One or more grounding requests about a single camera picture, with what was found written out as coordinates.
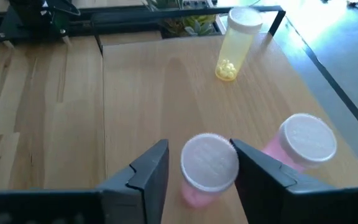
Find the translucent container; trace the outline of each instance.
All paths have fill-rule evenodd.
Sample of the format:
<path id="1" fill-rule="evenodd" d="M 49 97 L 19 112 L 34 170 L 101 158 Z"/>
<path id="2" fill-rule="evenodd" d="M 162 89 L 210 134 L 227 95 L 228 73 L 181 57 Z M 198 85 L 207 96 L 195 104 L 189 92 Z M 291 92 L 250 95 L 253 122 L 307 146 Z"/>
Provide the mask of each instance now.
<path id="1" fill-rule="evenodd" d="M 294 114 L 282 123 L 263 152 L 303 172 L 334 157 L 336 138 L 321 119 L 310 114 Z"/>
<path id="2" fill-rule="evenodd" d="M 199 134 L 183 147 L 181 194 L 193 208 L 207 206 L 235 181 L 239 160 L 227 139 L 217 134 Z"/>
<path id="3" fill-rule="evenodd" d="M 215 74 L 224 81 L 233 81 L 246 59 L 254 35 L 262 27 L 262 17 L 249 7 L 236 7 L 230 10 L 227 24 Z"/>

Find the plastic lid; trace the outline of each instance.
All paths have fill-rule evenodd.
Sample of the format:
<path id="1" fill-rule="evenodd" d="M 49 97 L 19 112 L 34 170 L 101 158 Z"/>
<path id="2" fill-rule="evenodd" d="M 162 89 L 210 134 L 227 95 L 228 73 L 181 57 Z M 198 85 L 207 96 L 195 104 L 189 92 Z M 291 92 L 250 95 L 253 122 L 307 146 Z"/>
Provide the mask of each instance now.
<path id="1" fill-rule="evenodd" d="M 186 142 L 180 167 L 186 181 L 204 192 L 223 192 L 235 181 L 239 171 L 236 150 L 217 134 L 199 134 Z"/>
<path id="2" fill-rule="evenodd" d="M 262 16 L 249 7 L 235 7 L 227 19 L 229 27 L 245 34 L 256 34 L 262 27 Z"/>
<path id="3" fill-rule="evenodd" d="M 310 114 L 294 114 L 280 126 L 280 144 L 299 165 L 314 168 L 336 153 L 336 138 L 329 126 Z"/>

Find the yellow beads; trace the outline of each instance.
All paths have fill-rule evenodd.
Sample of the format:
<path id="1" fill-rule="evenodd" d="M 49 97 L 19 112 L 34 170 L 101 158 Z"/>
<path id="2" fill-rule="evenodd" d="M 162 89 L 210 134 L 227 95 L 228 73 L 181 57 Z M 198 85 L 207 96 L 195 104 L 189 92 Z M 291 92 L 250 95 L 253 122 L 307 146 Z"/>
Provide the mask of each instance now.
<path id="1" fill-rule="evenodd" d="M 216 76 L 218 78 L 221 78 L 223 80 L 233 80 L 235 79 L 237 75 L 237 70 L 234 68 L 234 65 L 230 63 L 229 60 L 221 60 L 218 62 L 218 65 L 216 66 Z"/>

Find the yellow plastic cup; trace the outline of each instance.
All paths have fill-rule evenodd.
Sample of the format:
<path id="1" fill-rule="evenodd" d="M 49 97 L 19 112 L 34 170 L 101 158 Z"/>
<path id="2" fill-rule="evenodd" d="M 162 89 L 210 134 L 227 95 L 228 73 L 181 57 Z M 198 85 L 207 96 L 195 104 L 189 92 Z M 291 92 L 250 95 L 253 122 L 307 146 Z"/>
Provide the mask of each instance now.
<path id="1" fill-rule="evenodd" d="M 249 7 L 236 7 L 230 10 L 215 74 L 224 81 L 236 79 L 247 57 L 254 36 L 262 27 L 260 12 Z"/>

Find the pink plastic cup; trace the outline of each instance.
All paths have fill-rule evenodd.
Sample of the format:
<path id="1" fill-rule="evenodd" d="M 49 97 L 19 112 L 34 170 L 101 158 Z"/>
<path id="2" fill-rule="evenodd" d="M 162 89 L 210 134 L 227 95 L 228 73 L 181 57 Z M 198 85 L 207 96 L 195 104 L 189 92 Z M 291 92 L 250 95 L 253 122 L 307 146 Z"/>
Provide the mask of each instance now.
<path id="1" fill-rule="evenodd" d="M 321 119 L 310 114 L 294 114 L 282 123 L 263 152 L 303 172 L 334 157 L 336 138 Z"/>
<path id="2" fill-rule="evenodd" d="M 190 139 L 180 159 L 184 177 L 181 194 L 193 208 L 216 200 L 234 183 L 239 170 L 236 150 L 217 134 L 199 134 Z"/>

